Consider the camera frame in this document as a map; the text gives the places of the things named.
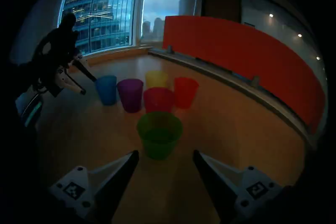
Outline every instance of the orange partition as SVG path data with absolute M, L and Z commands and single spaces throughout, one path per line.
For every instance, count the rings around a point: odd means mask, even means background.
M 290 48 L 252 27 L 225 19 L 167 16 L 163 48 L 200 58 L 260 85 L 288 105 L 314 133 L 325 95 L 310 67 Z

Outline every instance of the wall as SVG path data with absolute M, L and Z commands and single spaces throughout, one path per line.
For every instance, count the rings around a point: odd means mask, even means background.
M 291 49 L 254 28 L 224 19 L 170 16 L 163 48 L 214 63 L 260 86 L 288 105 L 316 132 L 325 94 L 311 68 Z
M 34 50 L 41 39 L 57 27 L 62 0 L 38 0 L 25 18 L 10 53 L 13 63 L 21 64 L 32 59 Z M 34 92 L 30 88 L 16 100 L 19 113 L 24 109 Z
M 267 0 L 241 0 L 241 23 L 252 24 L 291 48 L 312 69 L 325 93 L 325 107 L 318 133 L 323 131 L 328 115 L 328 85 L 323 60 L 310 33 L 282 8 Z
M 241 0 L 203 0 L 202 16 L 240 22 Z

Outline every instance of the screw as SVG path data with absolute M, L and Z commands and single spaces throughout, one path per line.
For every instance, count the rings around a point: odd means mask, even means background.
M 240 203 L 240 205 L 241 205 L 242 207 L 247 207 L 247 206 L 249 205 L 249 201 L 248 201 L 248 200 L 243 200 L 243 201 Z
M 83 207 L 90 207 L 91 206 L 89 201 L 83 201 L 82 205 L 83 205 Z

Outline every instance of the building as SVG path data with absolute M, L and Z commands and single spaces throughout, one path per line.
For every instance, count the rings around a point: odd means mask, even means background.
M 61 17 L 67 13 L 76 15 L 76 46 L 87 54 L 129 45 L 131 6 L 132 0 L 64 0 Z

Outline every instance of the window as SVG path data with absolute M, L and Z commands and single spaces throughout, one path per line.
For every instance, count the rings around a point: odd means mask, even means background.
M 65 14 L 76 15 L 74 30 L 80 29 L 76 46 L 83 54 L 129 45 L 133 4 L 134 0 L 64 0 L 58 24 Z
M 166 16 L 193 15 L 195 0 L 144 0 L 141 42 L 163 41 Z

